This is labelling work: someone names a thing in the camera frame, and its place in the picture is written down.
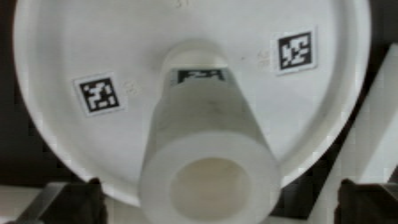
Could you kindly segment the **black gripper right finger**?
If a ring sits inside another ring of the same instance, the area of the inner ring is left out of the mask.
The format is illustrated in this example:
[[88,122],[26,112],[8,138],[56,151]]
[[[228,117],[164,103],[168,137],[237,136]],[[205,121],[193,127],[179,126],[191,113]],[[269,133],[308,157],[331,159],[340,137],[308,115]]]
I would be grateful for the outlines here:
[[340,181],[335,224],[398,224],[398,184]]

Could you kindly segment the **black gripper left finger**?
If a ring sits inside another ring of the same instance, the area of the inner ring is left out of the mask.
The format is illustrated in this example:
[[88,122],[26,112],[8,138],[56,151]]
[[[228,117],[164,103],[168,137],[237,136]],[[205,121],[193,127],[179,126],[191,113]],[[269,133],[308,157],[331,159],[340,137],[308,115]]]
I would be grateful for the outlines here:
[[100,182],[51,182],[38,192],[15,224],[106,224]]

